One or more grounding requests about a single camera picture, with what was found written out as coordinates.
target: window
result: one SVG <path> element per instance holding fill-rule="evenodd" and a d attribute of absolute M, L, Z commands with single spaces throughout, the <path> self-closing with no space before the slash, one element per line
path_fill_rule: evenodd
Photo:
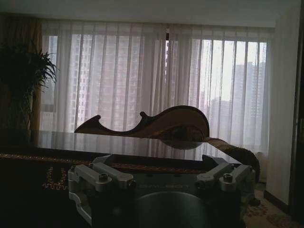
<path fill-rule="evenodd" d="M 63 23 L 66 28 L 87 26 Z M 48 92 L 52 96 L 42 99 L 42 107 L 48 99 L 52 105 L 54 100 L 60 103 L 57 110 L 43 109 L 54 112 L 51 118 L 57 114 L 68 118 L 68 124 L 58 123 L 57 128 L 53 124 L 52 130 L 64 125 L 69 127 L 61 131 L 73 132 L 81 124 L 78 120 L 96 114 L 106 127 L 127 130 L 138 124 L 140 111 L 154 115 L 182 104 L 207 116 L 212 137 L 261 149 L 271 31 L 177 25 L 167 30 L 161 24 L 128 23 L 93 23 L 86 29 L 94 26 L 98 31 L 94 37 L 92 32 L 76 34 L 73 29 L 70 36 L 44 35 L 43 45 L 54 53 L 54 62 L 59 37 L 71 47 L 70 53 L 58 52 L 60 66 L 66 67 L 60 69 L 60 86 L 55 91 L 53 84 Z M 50 125 L 44 128 L 43 122 L 50 121 L 44 117 L 40 124 L 48 130 Z"/>

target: screw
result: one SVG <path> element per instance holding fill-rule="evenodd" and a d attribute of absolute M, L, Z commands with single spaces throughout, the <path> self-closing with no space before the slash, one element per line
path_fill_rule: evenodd
<path fill-rule="evenodd" d="M 230 173 L 225 173 L 223 175 L 223 178 L 224 178 L 224 182 L 227 182 L 227 183 L 231 183 L 233 180 L 233 177 Z"/>
<path fill-rule="evenodd" d="M 205 182 L 198 180 L 197 182 L 195 182 L 195 187 L 198 189 L 205 189 L 206 184 Z"/>
<path fill-rule="evenodd" d="M 109 175 L 106 173 L 102 173 L 99 175 L 99 180 L 100 181 L 107 181 L 108 180 Z"/>
<path fill-rule="evenodd" d="M 134 181 L 134 180 L 129 181 L 128 188 L 134 189 L 135 187 L 136 187 L 136 181 Z"/>

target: sheer white curtain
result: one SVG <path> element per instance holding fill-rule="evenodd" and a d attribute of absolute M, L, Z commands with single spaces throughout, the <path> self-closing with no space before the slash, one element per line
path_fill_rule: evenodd
<path fill-rule="evenodd" d="M 139 112 L 199 108 L 210 136 L 258 153 L 266 175 L 272 29 L 43 22 L 57 83 L 42 94 L 40 129 L 73 132 L 96 114 L 113 130 L 136 126 Z"/>
<path fill-rule="evenodd" d="M 266 28 L 170 26 L 161 105 L 199 108 L 211 137 L 259 152 L 264 164 L 271 34 Z"/>
<path fill-rule="evenodd" d="M 43 49 L 53 53 L 57 82 L 48 82 L 40 129 L 73 132 L 94 115 L 125 131 L 153 114 L 164 77 L 166 27 L 162 24 L 43 22 Z"/>

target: white wall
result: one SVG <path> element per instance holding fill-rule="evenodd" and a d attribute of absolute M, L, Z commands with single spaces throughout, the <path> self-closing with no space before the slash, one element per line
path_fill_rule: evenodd
<path fill-rule="evenodd" d="M 0 0 L 43 18 L 274 27 L 297 0 Z"/>
<path fill-rule="evenodd" d="M 300 6 L 276 22 L 266 190 L 288 205 Z"/>

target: brown curtain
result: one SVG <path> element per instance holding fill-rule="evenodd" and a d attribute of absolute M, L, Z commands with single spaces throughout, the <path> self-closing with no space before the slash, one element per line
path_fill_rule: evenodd
<path fill-rule="evenodd" d="M 29 50 L 33 48 L 31 44 L 33 42 L 38 50 L 42 49 L 42 26 L 39 19 L 9 16 L 6 21 L 5 42 L 9 45 L 18 42 L 27 43 Z M 36 97 L 32 102 L 33 122 L 30 127 L 39 130 L 41 90 L 37 89 L 35 93 Z"/>

